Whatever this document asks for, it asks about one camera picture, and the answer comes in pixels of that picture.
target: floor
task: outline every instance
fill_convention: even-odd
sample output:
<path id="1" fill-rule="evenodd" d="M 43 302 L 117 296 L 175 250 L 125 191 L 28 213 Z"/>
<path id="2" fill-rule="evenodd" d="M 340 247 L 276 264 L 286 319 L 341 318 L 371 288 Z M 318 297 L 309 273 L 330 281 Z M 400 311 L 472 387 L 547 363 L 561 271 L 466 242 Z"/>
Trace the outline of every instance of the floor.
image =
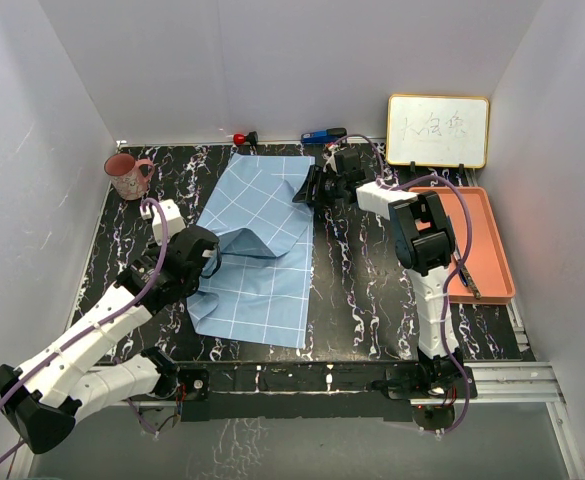
<path id="1" fill-rule="evenodd" d="M 157 420 L 169 413 L 157 412 Z M 215 420 L 154 442 L 127 408 L 80 423 L 31 476 L 84 479 L 565 480 L 544 404 L 473 404 L 441 441 L 378 419 Z"/>

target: orange tray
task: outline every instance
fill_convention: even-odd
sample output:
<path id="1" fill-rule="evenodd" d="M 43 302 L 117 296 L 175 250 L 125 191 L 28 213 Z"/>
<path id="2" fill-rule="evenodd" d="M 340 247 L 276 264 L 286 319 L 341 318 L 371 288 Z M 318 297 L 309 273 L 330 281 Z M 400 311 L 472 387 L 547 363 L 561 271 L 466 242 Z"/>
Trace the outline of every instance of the orange tray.
<path id="1" fill-rule="evenodd" d="M 472 217 L 472 250 L 466 267 L 481 292 L 481 299 L 474 298 L 470 289 L 463 286 L 457 275 L 450 282 L 450 302 L 505 305 L 514 297 L 515 288 L 488 195 L 479 187 L 459 187 L 459 190 L 468 204 Z M 467 240 L 465 217 L 456 195 L 446 187 L 416 187 L 410 191 L 415 193 L 434 191 L 439 194 L 443 208 L 452 220 L 456 241 L 463 253 Z"/>

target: whiteboard frame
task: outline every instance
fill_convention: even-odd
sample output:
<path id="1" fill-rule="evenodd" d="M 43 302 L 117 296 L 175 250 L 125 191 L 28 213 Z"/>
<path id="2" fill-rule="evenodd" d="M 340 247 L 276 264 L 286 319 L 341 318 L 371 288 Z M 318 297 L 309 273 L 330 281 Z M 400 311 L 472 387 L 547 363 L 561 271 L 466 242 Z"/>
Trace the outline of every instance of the whiteboard frame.
<path id="1" fill-rule="evenodd" d="M 481 96 L 472 96 L 472 95 L 423 95 L 420 93 L 395 93 L 390 96 L 388 100 L 388 131 L 386 134 L 386 161 L 388 165 L 396 165 L 396 166 L 409 166 L 410 163 L 401 163 L 401 162 L 390 162 L 388 160 L 388 154 L 390 152 L 390 132 L 392 130 L 391 125 L 391 116 L 390 116 L 390 107 L 392 105 L 392 99 L 395 97 L 420 97 L 420 98 L 445 98 L 445 99 L 460 99 L 460 100 L 483 100 L 486 104 L 485 109 L 485 140 L 483 142 L 483 163 L 481 165 L 464 165 L 465 168 L 483 168 L 488 161 L 488 132 L 490 129 L 490 101 L 487 97 Z M 442 164 L 442 163 L 423 163 L 423 162 L 415 162 L 416 166 L 419 167 L 443 167 L 443 168 L 454 168 L 459 167 L 460 164 Z"/>

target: pink mug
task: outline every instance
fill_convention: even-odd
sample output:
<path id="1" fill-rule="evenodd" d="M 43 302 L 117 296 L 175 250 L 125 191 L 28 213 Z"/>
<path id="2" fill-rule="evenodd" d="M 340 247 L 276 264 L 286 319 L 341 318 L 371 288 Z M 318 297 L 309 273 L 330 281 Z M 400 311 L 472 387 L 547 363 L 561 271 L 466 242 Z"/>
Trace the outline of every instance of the pink mug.
<path id="1" fill-rule="evenodd" d="M 143 175 L 141 165 L 147 165 L 149 172 Z M 112 186 L 123 200 L 136 200 L 148 191 L 148 184 L 154 173 L 154 164 L 147 158 L 135 160 L 129 153 L 117 153 L 107 159 L 105 173 L 110 177 Z"/>

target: blue pen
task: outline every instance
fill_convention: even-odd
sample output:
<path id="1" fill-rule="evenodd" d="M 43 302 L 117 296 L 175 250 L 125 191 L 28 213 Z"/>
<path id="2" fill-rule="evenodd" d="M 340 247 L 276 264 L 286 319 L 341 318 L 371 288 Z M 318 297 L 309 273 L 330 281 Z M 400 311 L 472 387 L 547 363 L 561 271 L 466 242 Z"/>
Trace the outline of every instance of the blue pen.
<path id="1" fill-rule="evenodd" d="M 458 244 L 454 246 L 454 259 L 456 260 L 457 265 L 461 261 L 461 251 L 459 250 Z M 476 286 L 476 283 L 474 283 L 474 279 L 472 278 L 472 275 L 470 275 L 470 272 L 468 271 L 465 265 L 463 265 L 461 267 L 461 270 L 459 270 L 459 278 L 461 279 L 461 283 L 463 284 L 463 286 L 469 288 L 472 291 L 472 295 L 474 295 L 474 298 L 480 300 L 481 292 L 479 291 L 479 288 Z"/>
<path id="2" fill-rule="evenodd" d="M 301 135 L 301 143 L 332 143 L 348 134 L 345 128 L 328 128 L 318 132 L 309 132 Z"/>

